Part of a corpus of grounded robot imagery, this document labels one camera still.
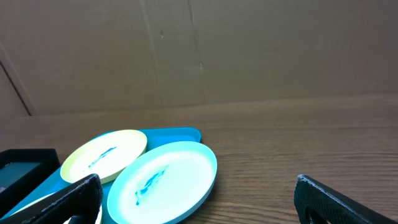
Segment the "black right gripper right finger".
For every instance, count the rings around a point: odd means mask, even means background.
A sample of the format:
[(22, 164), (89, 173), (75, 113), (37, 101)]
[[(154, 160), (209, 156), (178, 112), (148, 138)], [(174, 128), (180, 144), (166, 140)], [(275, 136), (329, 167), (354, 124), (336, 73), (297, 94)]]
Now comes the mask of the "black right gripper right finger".
[(397, 224), (396, 221), (303, 174), (297, 176), (294, 205), (300, 223)]

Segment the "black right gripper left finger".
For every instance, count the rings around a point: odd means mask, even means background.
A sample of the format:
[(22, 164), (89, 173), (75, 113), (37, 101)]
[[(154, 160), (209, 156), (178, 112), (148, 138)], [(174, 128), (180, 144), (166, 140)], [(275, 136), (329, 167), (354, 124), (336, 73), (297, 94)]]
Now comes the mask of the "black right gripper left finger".
[(53, 195), (3, 220), (2, 224), (71, 223), (95, 224), (103, 199), (97, 174), (90, 174)]

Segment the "yellow plate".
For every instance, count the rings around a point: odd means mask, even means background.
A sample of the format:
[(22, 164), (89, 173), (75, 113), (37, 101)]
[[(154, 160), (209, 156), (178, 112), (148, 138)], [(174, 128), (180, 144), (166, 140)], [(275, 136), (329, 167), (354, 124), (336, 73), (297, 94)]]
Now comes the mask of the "yellow plate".
[[(33, 202), (31, 202), (31, 203), (25, 205), (24, 207), (18, 209), (16, 212), (13, 213), (13, 215), (15, 215), (15, 214), (18, 213), (18, 212), (21, 212), (22, 210), (24, 210), (24, 209), (26, 209), (26, 208), (28, 208), (28, 207), (33, 206), (34, 204), (40, 202), (41, 200), (43, 200), (43, 199), (45, 199), (45, 198), (47, 198), (47, 197), (49, 197), (49, 196), (51, 196), (51, 195), (53, 195), (53, 193), (48, 194), (48, 195), (45, 195), (45, 196), (43, 196), (43, 197), (41, 197), (41, 198), (38, 198), (37, 200), (34, 200)], [(97, 218), (96, 218), (96, 221), (95, 221), (95, 224), (101, 224), (102, 211), (103, 211), (102, 206), (100, 206), (99, 212), (98, 212), (98, 215), (97, 215)], [(68, 219), (67, 221), (65, 221), (63, 224), (71, 224), (71, 220), (72, 220), (72, 219), (69, 218), (69, 219)]]
[(61, 166), (60, 176), (71, 184), (90, 174), (97, 174), (102, 184), (113, 181), (146, 152), (147, 143), (147, 136), (134, 129), (100, 135), (67, 157)]

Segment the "light blue plate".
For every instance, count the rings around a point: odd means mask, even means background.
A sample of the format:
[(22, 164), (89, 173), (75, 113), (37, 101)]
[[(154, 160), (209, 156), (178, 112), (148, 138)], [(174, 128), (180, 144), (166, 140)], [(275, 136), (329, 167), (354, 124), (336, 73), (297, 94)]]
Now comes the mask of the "light blue plate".
[(178, 223), (207, 199), (217, 169), (215, 153), (199, 142), (152, 149), (113, 182), (107, 198), (109, 216), (116, 223)]

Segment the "black water tray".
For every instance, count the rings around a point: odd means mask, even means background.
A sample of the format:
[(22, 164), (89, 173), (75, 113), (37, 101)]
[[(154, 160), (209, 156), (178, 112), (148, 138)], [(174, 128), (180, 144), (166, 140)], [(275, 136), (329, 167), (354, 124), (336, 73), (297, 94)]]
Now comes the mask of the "black water tray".
[(5, 216), (60, 167), (55, 149), (1, 152), (1, 216)]

